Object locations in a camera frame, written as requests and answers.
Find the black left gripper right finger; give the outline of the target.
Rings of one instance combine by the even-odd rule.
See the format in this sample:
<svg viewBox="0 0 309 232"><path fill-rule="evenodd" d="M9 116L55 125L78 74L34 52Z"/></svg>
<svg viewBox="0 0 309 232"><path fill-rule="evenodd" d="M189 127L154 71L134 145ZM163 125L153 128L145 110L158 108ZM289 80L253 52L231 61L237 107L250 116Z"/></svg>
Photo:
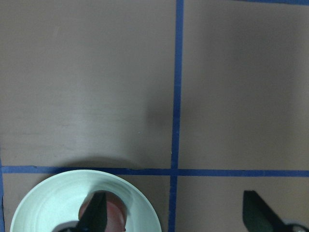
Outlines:
<svg viewBox="0 0 309 232"><path fill-rule="evenodd" d="M249 232L307 232L306 226L285 223L254 190L245 190L242 220Z"/></svg>

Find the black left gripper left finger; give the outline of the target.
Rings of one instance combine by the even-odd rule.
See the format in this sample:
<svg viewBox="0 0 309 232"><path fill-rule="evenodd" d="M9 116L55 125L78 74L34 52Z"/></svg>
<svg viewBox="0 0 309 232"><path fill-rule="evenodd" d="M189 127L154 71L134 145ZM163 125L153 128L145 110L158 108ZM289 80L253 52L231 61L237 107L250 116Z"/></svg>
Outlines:
<svg viewBox="0 0 309 232"><path fill-rule="evenodd" d="M59 232L104 232L107 227L107 200L105 192L96 192L91 198L82 217L74 227Z"/></svg>

